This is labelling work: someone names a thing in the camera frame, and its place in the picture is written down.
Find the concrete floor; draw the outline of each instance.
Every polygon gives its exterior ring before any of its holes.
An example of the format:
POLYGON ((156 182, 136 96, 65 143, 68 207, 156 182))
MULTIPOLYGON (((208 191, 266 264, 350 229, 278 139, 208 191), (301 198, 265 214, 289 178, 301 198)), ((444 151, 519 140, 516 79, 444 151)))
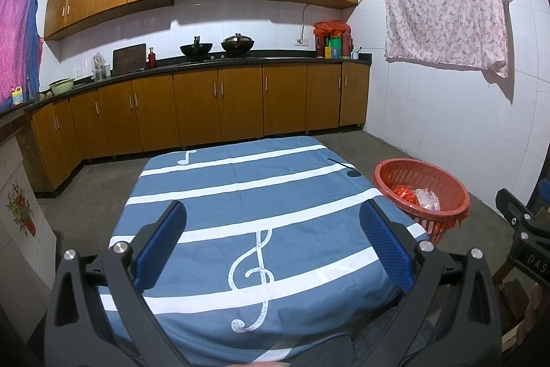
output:
MULTIPOLYGON (((384 159, 407 157, 397 148, 367 134, 349 131, 315 136, 321 143, 357 167, 368 179, 384 159)), ((39 204, 58 237, 58 253, 77 249, 82 255, 107 248, 114 226, 148 158, 113 161, 85 166, 55 199, 39 204)), ((466 253, 472 247, 483 250, 491 272, 505 260, 512 242, 512 228, 471 196, 470 215, 462 227, 449 230, 439 242, 441 250, 466 253)), ((519 279, 530 291, 532 281, 514 270, 507 280, 519 279)))

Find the laundry basket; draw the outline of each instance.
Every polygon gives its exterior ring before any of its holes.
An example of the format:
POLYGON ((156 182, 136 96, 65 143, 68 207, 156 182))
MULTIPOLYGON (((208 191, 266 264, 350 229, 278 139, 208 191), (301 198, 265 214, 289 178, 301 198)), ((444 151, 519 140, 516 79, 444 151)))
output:
POLYGON ((452 174, 427 162, 405 158, 387 159, 376 166, 372 181, 382 195, 424 227, 434 244, 457 221, 460 226, 470 211, 470 195, 466 187, 452 174), (399 184, 411 185, 412 189, 432 190, 439 198, 441 210, 428 210, 400 198, 393 192, 393 188, 399 184))

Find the red plastic bag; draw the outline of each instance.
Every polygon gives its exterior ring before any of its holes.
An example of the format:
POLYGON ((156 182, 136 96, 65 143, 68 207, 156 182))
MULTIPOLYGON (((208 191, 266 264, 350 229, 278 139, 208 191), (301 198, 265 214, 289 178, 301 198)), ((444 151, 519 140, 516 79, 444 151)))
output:
POLYGON ((397 196, 399 196, 400 198, 403 198, 404 200, 406 200, 407 202, 410 202, 411 204, 416 204, 417 206, 419 206, 420 204, 418 202, 418 198, 416 197, 415 193, 412 190, 413 190, 413 186, 404 185, 404 184, 396 185, 393 188, 393 192, 397 196))
POLYGON ((351 33, 351 27, 339 19, 316 22, 313 26, 313 34, 317 36, 340 36, 344 32, 351 33))

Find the blue gripper pad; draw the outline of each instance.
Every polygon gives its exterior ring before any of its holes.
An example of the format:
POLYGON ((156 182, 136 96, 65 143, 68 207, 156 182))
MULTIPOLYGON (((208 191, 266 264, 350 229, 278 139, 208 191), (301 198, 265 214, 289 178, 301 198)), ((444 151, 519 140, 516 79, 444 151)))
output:
POLYGON ((550 202, 550 181, 548 179, 542 179, 538 183, 538 192, 544 199, 550 202))
MULTIPOLYGON (((185 206, 179 201, 172 201, 159 220, 155 224, 148 225, 156 229, 137 255, 133 265, 134 287, 138 291, 143 292, 155 286, 186 224, 185 206)), ((148 226, 143 227, 140 232, 147 232, 145 228, 148 226)), ((140 232, 134 241, 141 240, 138 238, 140 232)))
POLYGON ((414 284, 411 258, 370 200, 361 204, 359 224, 389 279, 408 294, 414 284))

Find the metal screw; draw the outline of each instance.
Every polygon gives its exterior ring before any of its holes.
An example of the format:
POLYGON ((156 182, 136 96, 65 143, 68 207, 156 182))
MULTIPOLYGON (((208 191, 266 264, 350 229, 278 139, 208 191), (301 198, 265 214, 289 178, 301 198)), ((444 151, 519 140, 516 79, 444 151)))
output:
POLYGON ((115 251, 116 253, 126 252, 127 249, 128 249, 128 243, 125 241, 119 241, 113 245, 113 251, 115 251))
POLYGON ((470 253, 472 254, 472 257, 475 259, 482 259, 483 258, 483 252, 481 252, 481 249, 473 248, 470 253))
POLYGON ((76 252, 74 249, 69 249, 63 254, 63 258, 65 260, 72 260, 74 257, 76 257, 76 252))
POLYGON ((419 246, 422 252, 433 251, 433 243, 431 241, 427 241, 427 240, 420 241, 419 246))

